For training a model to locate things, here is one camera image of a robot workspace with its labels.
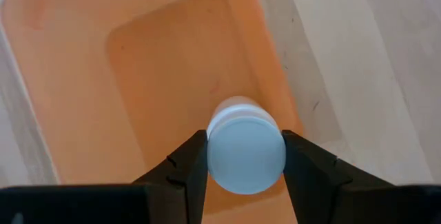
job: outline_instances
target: orange plastic bin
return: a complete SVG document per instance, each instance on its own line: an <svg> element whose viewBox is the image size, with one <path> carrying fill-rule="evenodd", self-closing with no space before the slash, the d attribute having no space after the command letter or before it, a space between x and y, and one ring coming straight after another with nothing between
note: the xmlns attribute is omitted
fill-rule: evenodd
<svg viewBox="0 0 441 224"><path fill-rule="evenodd" d="M234 95L301 132L257 0L5 0L2 18L61 183L133 181ZM283 180L209 179L204 222L248 221L295 221Z"/></svg>

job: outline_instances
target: wooden floor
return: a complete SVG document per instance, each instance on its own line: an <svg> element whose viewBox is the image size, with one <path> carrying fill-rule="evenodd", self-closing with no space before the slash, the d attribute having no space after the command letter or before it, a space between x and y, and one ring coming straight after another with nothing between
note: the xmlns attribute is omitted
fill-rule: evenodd
<svg viewBox="0 0 441 224"><path fill-rule="evenodd" d="M260 0L307 138L392 183L441 183L441 0ZM0 44L0 186L56 183Z"/></svg>

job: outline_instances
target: white plastic cap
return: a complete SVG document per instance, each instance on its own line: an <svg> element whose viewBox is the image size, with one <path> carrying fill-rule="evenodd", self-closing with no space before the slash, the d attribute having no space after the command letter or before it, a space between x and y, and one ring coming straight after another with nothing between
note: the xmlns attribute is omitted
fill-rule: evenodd
<svg viewBox="0 0 441 224"><path fill-rule="evenodd" d="M222 102L207 134L208 170L224 189L259 193L283 173L283 137L272 117L251 99L235 96Z"/></svg>

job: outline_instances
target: orange tray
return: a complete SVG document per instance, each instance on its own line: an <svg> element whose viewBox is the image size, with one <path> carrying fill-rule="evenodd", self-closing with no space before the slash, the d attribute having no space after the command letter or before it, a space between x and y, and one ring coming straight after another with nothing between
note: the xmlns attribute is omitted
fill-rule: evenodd
<svg viewBox="0 0 441 224"><path fill-rule="evenodd" d="M205 129L224 99L301 132L257 0L5 0L3 25L61 183L124 183ZM281 179L208 180L205 223L293 223Z"/></svg>

